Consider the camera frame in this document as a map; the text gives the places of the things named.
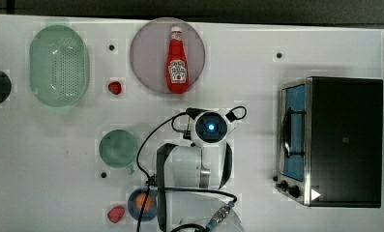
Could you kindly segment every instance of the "red object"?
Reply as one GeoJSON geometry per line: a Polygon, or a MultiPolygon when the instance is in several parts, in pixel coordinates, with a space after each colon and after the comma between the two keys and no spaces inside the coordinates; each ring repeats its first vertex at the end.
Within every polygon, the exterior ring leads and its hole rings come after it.
{"type": "Polygon", "coordinates": [[[107,213],[107,217],[113,223],[117,223],[125,215],[123,206],[116,206],[107,213]]]}
{"type": "Polygon", "coordinates": [[[189,71],[182,42],[182,29],[171,28],[170,47],[166,63],[167,87],[173,94],[183,94],[189,89],[189,71]]]}
{"type": "Polygon", "coordinates": [[[110,93],[120,95],[122,93],[122,84],[119,81],[113,81],[108,86],[110,93]]]}

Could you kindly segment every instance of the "green colander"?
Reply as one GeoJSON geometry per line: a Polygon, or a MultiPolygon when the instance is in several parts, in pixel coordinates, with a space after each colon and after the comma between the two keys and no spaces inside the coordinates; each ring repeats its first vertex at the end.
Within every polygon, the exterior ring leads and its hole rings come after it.
{"type": "Polygon", "coordinates": [[[84,41],[67,26],[42,30],[31,43],[30,86],[42,103],[63,107],[77,102],[89,85],[89,55],[84,41]]]}

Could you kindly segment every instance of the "small green bowl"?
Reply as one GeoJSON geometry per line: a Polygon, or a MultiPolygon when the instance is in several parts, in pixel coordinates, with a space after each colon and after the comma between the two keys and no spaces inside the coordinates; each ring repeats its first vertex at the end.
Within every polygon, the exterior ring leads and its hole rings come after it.
{"type": "Polygon", "coordinates": [[[135,137],[125,130],[113,130],[107,133],[99,145],[102,160],[115,168],[128,167],[134,172],[133,162],[138,146],[135,137]]]}

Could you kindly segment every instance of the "white table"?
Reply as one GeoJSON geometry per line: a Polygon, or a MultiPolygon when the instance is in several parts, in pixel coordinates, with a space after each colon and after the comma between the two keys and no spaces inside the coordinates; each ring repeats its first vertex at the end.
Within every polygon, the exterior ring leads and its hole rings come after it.
{"type": "MultiPolygon", "coordinates": [[[[306,208],[277,193],[271,180],[279,87],[311,75],[384,78],[384,30],[192,23],[206,65],[191,90],[175,97],[149,91],[131,70],[131,41],[147,21],[70,18],[90,52],[91,84],[62,116],[29,88],[29,46],[45,21],[0,15],[0,70],[14,85],[0,105],[0,231],[134,231],[129,214],[118,224],[105,215],[145,178],[107,167],[98,155],[102,135],[121,128],[143,139],[181,109],[239,104],[249,115],[230,137],[234,173],[225,190],[238,195],[246,231],[384,231],[384,154],[380,209],[306,208]],[[114,78],[126,85],[119,98],[106,90],[114,78]],[[110,178],[99,177],[103,170],[110,178]]],[[[142,153],[147,169],[164,142],[187,144],[169,126],[153,138],[142,153]]]]}

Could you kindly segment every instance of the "strawberry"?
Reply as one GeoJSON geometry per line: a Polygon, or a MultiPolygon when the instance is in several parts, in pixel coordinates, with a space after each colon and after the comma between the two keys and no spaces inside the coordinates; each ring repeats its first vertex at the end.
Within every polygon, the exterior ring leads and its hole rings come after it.
{"type": "Polygon", "coordinates": [[[125,215],[123,206],[116,206],[107,213],[107,217],[113,223],[117,223],[125,215]]]}
{"type": "Polygon", "coordinates": [[[122,93],[122,84],[119,81],[113,81],[108,86],[110,93],[120,95],[122,93]]]}

